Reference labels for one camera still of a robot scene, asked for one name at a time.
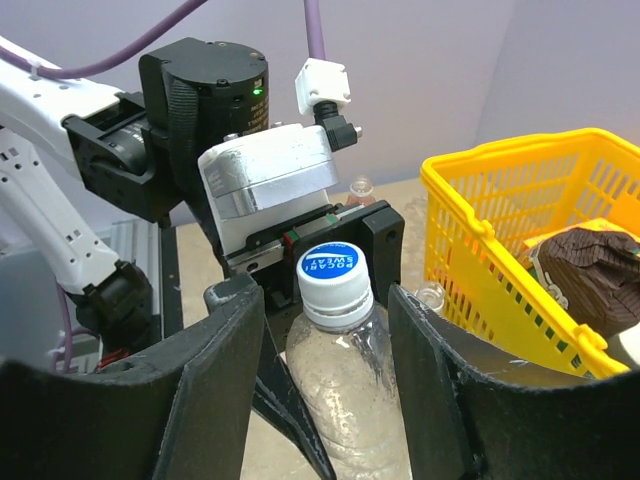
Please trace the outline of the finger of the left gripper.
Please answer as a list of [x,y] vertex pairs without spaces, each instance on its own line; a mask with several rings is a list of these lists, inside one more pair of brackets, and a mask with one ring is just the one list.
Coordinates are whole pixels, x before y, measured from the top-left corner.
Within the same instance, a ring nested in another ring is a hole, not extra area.
[[300,312],[284,309],[267,315],[252,406],[299,449],[321,479],[336,479],[311,414],[280,356],[292,322]]

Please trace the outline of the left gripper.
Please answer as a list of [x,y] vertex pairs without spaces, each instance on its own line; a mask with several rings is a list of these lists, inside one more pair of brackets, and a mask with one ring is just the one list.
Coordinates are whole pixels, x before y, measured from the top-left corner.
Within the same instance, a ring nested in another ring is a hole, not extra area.
[[347,242],[364,253],[375,299],[386,305],[390,286],[401,280],[404,229],[404,218],[385,200],[328,205],[249,235],[223,265],[229,275],[251,275],[268,310],[299,310],[298,260],[320,244]]

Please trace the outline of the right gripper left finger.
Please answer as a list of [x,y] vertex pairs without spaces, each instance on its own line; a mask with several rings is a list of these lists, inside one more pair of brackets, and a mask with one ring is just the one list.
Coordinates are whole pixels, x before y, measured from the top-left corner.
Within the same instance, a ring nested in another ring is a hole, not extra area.
[[236,479],[264,307],[241,275],[204,319],[94,374],[1,362],[5,479]]

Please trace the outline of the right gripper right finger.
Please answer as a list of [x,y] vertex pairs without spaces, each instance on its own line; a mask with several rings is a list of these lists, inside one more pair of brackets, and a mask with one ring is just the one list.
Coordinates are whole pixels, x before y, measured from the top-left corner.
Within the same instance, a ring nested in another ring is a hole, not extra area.
[[464,331],[393,286],[389,321],[417,479],[635,479],[639,375],[564,374]]

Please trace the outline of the orange tea bottle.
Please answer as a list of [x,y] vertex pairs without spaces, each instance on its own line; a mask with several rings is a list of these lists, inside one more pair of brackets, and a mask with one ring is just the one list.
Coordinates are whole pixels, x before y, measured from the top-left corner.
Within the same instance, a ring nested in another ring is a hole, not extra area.
[[356,176],[350,183],[346,205],[371,205],[376,199],[373,195],[373,184],[366,175]]

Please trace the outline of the clear bottle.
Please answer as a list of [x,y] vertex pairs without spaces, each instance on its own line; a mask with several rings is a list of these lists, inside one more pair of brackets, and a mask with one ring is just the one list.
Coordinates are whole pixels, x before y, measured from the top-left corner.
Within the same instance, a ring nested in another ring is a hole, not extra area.
[[444,314],[446,292],[439,282],[433,280],[423,282],[416,290],[415,296],[437,314]]
[[285,357],[338,478],[411,478],[388,314],[375,297],[342,329],[319,327],[303,310]]

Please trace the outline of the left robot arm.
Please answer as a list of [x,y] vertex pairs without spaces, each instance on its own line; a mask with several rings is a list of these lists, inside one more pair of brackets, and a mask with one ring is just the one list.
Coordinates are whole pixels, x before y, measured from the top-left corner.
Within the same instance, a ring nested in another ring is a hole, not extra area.
[[[333,154],[361,134],[341,65],[308,61],[311,126],[269,123],[258,50],[185,38],[143,55],[127,93],[22,60],[1,44],[1,203],[49,263],[105,354],[93,373],[1,362],[5,479],[236,479],[252,412],[323,479],[334,470],[281,354],[302,302],[295,267],[330,241],[360,247],[374,297],[400,279],[402,216],[333,204]],[[221,265],[205,318],[162,334],[143,270],[86,225],[37,156],[161,227],[185,204]]]

